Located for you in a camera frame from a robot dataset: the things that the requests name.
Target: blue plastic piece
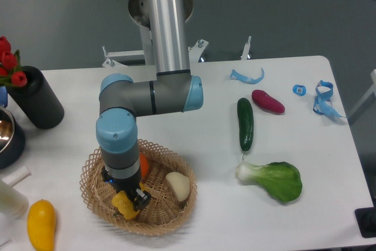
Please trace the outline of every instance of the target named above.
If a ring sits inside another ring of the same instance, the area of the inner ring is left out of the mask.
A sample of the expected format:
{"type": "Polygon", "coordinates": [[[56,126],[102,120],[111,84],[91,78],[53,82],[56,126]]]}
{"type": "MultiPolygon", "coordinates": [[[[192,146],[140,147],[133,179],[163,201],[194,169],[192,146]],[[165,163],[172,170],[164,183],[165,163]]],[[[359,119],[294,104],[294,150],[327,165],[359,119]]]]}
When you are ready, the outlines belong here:
{"type": "Polygon", "coordinates": [[[304,85],[294,85],[293,92],[298,96],[304,96],[307,93],[307,89],[304,85]]]}
{"type": "Polygon", "coordinates": [[[117,82],[117,81],[128,81],[128,82],[133,82],[133,79],[131,79],[130,76],[127,76],[127,75],[124,75],[122,73],[112,73],[111,75],[108,75],[107,77],[105,77],[102,81],[102,83],[100,84],[100,94],[102,93],[102,91],[107,87],[109,86],[111,83],[113,82],[117,82]]]}
{"type": "Polygon", "coordinates": [[[136,119],[122,108],[104,111],[96,121],[95,131],[100,147],[109,153],[126,152],[137,142],[136,119]]]}
{"type": "Polygon", "coordinates": [[[317,96],[315,97],[313,111],[319,115],[346,118],[345,116],[341,116],[332,106],[327,104],[331,104],[330,98],[333,96],[333,88],[334,86],[331,82],[324,82],[322,80],[318,82],[315,89],[317,96]],[[326,87],[329,90],[320,92],[318,89],[320,86],[326,87]]]}
{"type": "Polygon", "coordinates": [[[199,76],[192,76],[186,104],[183,112],[197,110],[204,104],[204,92],[202,82],[199,76]]]}
{"type": "Polygon", "coordinates": [[[230,74],[230,79],[235,79],[244,83],[247,83],[249,85],[255,85],[259,82],[261,82],[265,77],[264,69],[261,68],[261,76],[257,79],[249,78],[248,76],[244,76],[238,72],[236,72],[234,69],[232,70],[230,74]]]}
{"type": "Polygon", "coordinates": [[[8,106],[8,92],[5,86],[0,87],[0,105],[4,108],[8,106]]]}

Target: black cylinder container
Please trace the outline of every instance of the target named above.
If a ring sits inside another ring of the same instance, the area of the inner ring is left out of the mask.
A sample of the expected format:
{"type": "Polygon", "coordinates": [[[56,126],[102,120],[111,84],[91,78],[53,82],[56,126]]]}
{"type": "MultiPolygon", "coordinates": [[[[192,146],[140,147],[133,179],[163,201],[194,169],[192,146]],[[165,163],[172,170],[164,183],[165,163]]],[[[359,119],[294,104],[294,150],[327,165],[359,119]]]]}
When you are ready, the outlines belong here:
{"type": "Polygon", "coordinates": [[[57,126],[64,117],[64,108],[43,73],[33,66],[23,66],[22,70],[27,84],[20,88],[7,86],[9,95],[37,128],[57,126]]]}

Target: cucumber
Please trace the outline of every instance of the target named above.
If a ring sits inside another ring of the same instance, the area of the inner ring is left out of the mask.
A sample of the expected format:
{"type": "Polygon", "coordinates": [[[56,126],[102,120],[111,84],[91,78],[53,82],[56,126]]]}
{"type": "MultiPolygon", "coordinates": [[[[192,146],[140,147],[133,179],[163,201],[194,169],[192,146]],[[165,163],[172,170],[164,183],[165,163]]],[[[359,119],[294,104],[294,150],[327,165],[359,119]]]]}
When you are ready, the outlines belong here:
{"type": "Polygon", "coordinates": [[[251,149],[253,141],[253,110],[247,98],[240,98],[237,102],[237,118],[239,120],[239,142],[244,152],[251,149]]]}

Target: yellow pepper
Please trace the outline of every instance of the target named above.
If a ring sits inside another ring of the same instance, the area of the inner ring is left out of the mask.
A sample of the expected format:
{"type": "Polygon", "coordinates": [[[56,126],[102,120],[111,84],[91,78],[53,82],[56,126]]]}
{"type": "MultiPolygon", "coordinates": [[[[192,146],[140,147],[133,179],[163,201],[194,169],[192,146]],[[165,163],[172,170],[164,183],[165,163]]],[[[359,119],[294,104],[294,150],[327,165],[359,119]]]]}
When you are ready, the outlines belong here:
{"type": "Polygon", "coordinates": [[[31,205],[28,214],[28,235],[37,251],[53,251],[56,227],[54,206],[47,200],[31,205]]]}
{"type": "MultiPolygon", "coordinates": [[[[144,191],[145,186],[141,182],[140,182],[140,187],[141,187],[141,190],[144,191]]],[[[111,203],[114,207],[116,207],[119,210],[119,212],[124,216],[124,219],[126,220],[132,220],[140,213],[140,210],[138,211],[133,210],[133,204],[128,199],[124,191],[120,191],[118,194],[116,194],[112,198],[111,203]]]]}

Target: wicker basket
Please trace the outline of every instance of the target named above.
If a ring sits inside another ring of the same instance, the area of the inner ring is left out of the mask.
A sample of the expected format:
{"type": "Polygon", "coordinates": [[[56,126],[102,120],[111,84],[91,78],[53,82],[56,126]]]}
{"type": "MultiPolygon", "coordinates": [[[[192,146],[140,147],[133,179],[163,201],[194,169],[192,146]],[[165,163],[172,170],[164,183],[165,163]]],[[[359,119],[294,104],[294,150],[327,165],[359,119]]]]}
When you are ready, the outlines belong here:
{"type": "Polygon", "coordinates": [[[112,206],[115,190],[102,179],[104,162],[100,149],[90,154],[82,168],[80,189],[88,208],[105,221],[128,232],[159,236],[181,226],[191,214],[196,202],[196,176],[192,169],[176,153],[158,144],[139,139],[140,153],[149,162],[149,173],[142,179],[152,195],[149,205],[133,220],[125,220],[112,206]],[[190,179],[190,193],[183,202],[178,202],[169,189],[166,174],[179,172],[190,179]]]}

